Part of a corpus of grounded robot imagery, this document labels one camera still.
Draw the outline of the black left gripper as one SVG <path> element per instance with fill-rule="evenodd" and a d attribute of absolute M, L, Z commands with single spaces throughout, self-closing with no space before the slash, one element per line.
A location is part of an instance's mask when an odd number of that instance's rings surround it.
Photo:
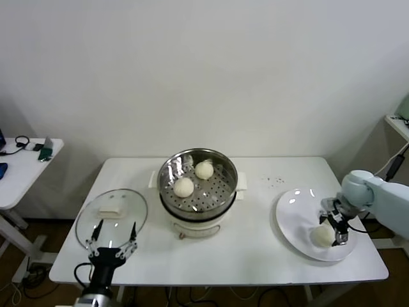
<path fill-rule="evenodd" d="M 91 238 L 86 240 L 89 261 L 94 267 L 89 288 L 93 290 L 106 289 L 111 286 L 114 272 L 125 264 L 137 249 L 137 223 L 134 222 L 129 240 L 119 248 L 98 248 L 97 241 L 103 222 L 94 227 Z"/>

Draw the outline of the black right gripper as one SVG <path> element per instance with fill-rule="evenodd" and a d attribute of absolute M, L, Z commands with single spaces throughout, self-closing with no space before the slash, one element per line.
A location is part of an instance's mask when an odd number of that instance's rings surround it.
<path fill-rule="evenodd" d="M 330 212 L 327 210 L 319 211 L 319 224 L 330 224 L 329 221 Z M 338 209 L 337 204 L 333 204 L 332 218 L 334 220 L 334 242 L 332 247 L 343 246 L 348 241 L 348 220 L 343 216 L 341 211 Z"/>

